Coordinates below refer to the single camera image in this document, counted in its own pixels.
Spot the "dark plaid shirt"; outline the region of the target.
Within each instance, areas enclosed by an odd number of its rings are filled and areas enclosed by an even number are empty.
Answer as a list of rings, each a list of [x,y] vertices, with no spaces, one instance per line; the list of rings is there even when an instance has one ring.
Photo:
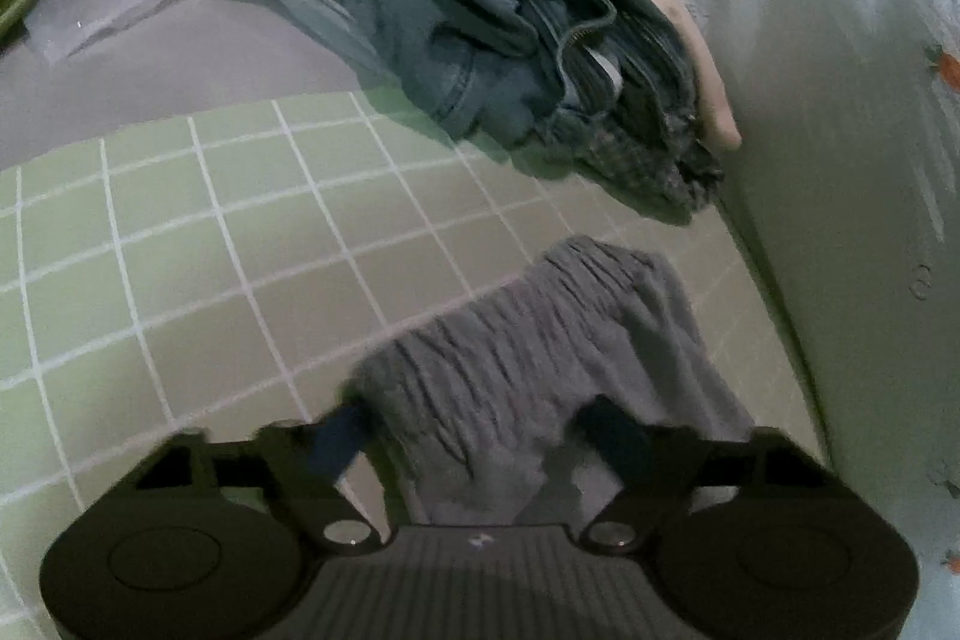
[[[587,125],[574,158],[627,197],[670,213],[693,214],[718,196],[724,172],[686,128],[647,115],[610,113]]]

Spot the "blue denim jeans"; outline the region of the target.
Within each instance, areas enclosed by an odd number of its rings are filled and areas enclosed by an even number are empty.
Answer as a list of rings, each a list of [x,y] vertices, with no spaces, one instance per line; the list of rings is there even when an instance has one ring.
[[[452,138],[567,158],[679,152],[697,136],[692,46],[652,0],[277,0]]]

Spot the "pale blue printed bedsheet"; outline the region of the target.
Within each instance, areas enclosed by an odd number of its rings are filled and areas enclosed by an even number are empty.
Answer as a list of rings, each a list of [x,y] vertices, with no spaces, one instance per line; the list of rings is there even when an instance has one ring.
[[[727,203],[778,291],[833,463],[958,632],[958,0],[685,0],[743,136]]]

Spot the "green grid cutting mat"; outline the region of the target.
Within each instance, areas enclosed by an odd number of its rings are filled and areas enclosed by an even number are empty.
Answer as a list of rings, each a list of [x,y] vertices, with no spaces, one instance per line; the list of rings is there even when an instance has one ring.
[[[686,226],[393,91],[179,115],[2,175],[2,632],[47,638],[47,546],[160,438],[235,440],[329,408],[386,336],[571,234],[665,255],[711,362],[815,448],[804,385],[716,209]]]

